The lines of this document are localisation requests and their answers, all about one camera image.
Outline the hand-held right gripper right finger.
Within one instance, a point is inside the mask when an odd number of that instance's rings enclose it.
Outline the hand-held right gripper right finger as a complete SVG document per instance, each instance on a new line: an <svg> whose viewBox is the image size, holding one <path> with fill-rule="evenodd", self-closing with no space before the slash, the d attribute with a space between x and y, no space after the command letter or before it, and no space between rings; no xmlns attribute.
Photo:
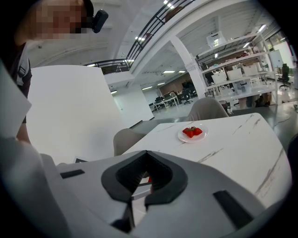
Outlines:
<svg viewBox="0 0 298 238"><path fill-rule="evenodd" d="M188 177L174 200L149 205L134 229L138 238L250 237L244 229L265 207L249 191L215 168L160 152L149 152L180 166Z"/></svg>

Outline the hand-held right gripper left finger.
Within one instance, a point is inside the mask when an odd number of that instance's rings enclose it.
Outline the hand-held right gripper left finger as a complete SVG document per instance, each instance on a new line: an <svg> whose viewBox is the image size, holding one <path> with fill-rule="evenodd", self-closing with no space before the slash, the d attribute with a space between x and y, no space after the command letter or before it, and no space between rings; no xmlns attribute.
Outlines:
<svg viewBox="0 0 298 238"><path fill-rule="evenodd" d="M105 223L129 232L146 215L144 202L149 194L149 178L145 173L138 176L135 165L120 174L105 171L116 164L124 167L123 162L127 159L138 162L145 153L137 151L97 161L59 164L56 168L75 196L93 214ZM129 193L128 202L118 201L110 196L108 188L123 194L120 187L112 186L112 181L116 181L119 185L122 182L132 183L133 188Z"/></svg>

